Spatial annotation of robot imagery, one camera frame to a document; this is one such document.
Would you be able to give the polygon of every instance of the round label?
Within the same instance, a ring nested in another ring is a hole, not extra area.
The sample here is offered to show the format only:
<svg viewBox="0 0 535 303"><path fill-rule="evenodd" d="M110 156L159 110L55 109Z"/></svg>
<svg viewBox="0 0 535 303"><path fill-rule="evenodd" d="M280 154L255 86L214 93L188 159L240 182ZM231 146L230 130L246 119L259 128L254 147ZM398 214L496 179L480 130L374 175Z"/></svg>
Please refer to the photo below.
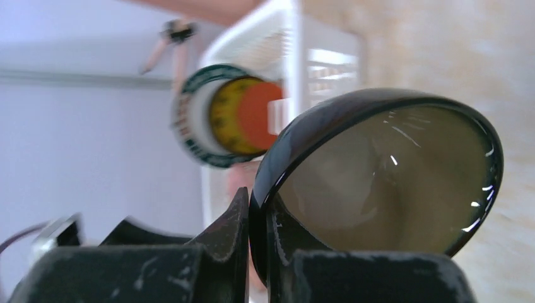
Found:
<svg viewBox="0 0 535 303"><path fill-rule="evenodd" d="M237 121L244 93L262 82L262 79L253 76L237 78L221 86L212 98L208 110L212 133L217 142L232 153L259 156L266 151L247 141Z"/></svg>
<svg viewBox="0 0 535 303"><path fill-rule="evenodd" d="M190 101L195 92L207 83L225 79L231 80L243 76L248 76L247 72L232 65L215 64L206 66L196 71L185 81L181 93L173 101L172 129L175 137L183 142L187 150L198 160L214 167L229 168L235 163L251 161L256 156L215 155L208 152L205 147L198 143L197 138L191 131L191 119L206 119L206 116L191 117L188 114Z"/></svg>

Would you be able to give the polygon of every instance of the white plastic basket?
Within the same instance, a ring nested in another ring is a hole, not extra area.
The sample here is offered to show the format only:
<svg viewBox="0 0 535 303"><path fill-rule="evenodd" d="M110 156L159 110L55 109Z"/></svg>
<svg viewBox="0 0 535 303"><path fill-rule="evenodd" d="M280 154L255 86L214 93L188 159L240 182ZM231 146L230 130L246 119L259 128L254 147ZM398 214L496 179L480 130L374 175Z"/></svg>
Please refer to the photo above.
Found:
<svg viewBox="0 0 535 303"><path fill-rule="evenodd" d="M359 88L359 37L307 16L300 3L270 0L229 28L201 58L201 67L236 64L281 80L285 99L270 106L270 133L279 133L303 111ZM230 202L225 170L202 168L204 224Z"/></svg>

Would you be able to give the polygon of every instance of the orange circle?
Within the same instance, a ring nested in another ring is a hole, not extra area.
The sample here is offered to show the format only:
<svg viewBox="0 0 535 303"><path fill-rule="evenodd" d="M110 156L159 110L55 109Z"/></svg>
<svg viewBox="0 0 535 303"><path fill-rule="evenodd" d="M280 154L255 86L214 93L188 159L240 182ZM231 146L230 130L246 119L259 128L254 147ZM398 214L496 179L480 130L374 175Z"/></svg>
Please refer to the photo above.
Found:
<svg viewBox="0 0 535 303"><path fill-rule="evenodd" d="M283 98L283 91L275 83L258 83L245 91L238 107L238 125L247 141L256 148L267 150L277 140L268 131L268 105Z"/></svg>

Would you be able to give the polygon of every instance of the figurine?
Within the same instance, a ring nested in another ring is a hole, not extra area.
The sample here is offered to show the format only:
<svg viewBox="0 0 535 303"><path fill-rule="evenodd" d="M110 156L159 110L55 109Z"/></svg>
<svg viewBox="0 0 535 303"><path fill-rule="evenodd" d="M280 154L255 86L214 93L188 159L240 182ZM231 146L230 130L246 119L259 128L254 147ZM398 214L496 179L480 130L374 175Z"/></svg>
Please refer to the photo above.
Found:
<svg viewBox="0 0 535 303"><path fill-rule="evenodd" d="M160 41L156 44L147 63L142 67L140 74L146 74L151 71L158 64L167 46L175 44L173 47L173 68L175 74L172 89L174 93L178 93L182 86L187 67L187 47L183 44L196 33L196 24L189 22L186 16L182 19L166 22L161 33Z"/></svg>

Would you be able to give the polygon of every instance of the beige wall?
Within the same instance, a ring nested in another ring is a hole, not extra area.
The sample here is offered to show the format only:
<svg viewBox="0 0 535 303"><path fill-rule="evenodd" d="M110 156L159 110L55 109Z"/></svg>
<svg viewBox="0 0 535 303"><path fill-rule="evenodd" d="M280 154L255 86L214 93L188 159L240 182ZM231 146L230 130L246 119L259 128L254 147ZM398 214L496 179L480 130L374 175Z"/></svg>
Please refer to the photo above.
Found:
<svg viewBox="0 0 535 303"><path fill-rule="evenodd" d="M535 1L304 1L308 14L367 41L366 86L439 93L494 123L503 186L455 260L480 302L535 302Z"/></svg>

